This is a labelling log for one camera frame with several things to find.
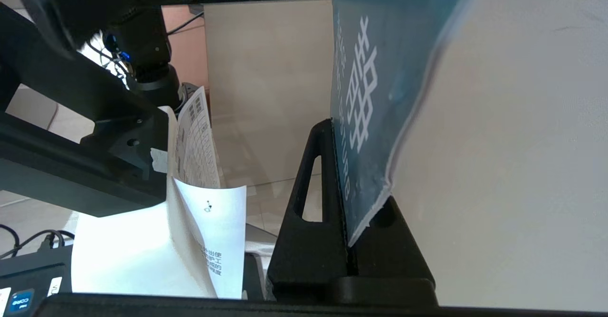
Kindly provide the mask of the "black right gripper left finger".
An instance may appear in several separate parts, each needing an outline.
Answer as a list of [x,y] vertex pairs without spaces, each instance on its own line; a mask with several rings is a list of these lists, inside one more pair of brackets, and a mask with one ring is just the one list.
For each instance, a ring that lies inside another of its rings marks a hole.
[[[321,160],[322,220],[303,218],[315,159]],[[348,252],[333,125],[310,131],[267,270],[267,293],[276,302],[321,302],[328,285],[348,272]]]

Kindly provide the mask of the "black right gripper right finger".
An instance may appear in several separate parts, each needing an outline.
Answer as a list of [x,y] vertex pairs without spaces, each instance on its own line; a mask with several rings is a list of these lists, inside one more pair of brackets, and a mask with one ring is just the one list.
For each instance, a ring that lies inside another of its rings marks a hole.
[[404,277],[435,282],[393,196],[372,218],[351,252],[359,276]]

